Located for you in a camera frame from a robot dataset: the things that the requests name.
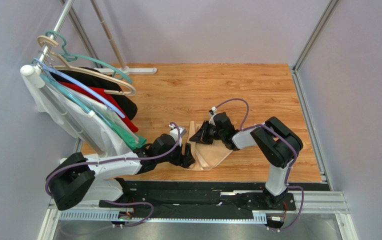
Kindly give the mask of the beige cloth napkin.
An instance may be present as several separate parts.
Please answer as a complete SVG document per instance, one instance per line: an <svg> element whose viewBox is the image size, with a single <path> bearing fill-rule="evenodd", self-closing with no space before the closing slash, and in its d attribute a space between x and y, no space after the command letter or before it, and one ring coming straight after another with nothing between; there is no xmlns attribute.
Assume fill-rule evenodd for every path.
<svg viewBox="0 0 382 240"><path fill-rule="evenodd" d="M190 152L195 160L187 170L189 171L210 171L223 162L233 151L225 147L221 140L215 140L213 144L202 144L191 141L191 137L200 128L201 123L189 122L187 143L190 144Z"/></svg>

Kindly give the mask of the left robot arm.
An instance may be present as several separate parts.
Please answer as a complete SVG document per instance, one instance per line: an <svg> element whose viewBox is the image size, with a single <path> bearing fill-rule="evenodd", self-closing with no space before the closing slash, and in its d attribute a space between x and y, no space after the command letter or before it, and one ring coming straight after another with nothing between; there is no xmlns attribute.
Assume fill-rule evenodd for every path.
<svg viewBox="0 0 382 240"><path fill-rule="evenodd" d="M161 163L184 169L190 167L195 163L191 145L183 145L178 137L162 134L153 143L146 143L122 155L91 158L76 152L46 177L44 188L60 211L81 202L115 202L127 191L121 176L147 173Z"/></svg>

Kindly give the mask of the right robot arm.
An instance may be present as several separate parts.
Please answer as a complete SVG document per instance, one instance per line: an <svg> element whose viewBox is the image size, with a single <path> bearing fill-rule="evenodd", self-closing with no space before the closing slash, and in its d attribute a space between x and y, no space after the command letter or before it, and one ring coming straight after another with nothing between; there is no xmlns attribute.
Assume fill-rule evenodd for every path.
<svg viewBox="0 0 382 240"><path fill-rule="evenodd" d="M304 146L302 140L275 116L264 123L238 130L224 112L204 121L190 141L203 145L222 141L232 151L258 146L270 163L268 180L262 189L262 202L267 206L283 202L288 192L290 168Z"/></svg>

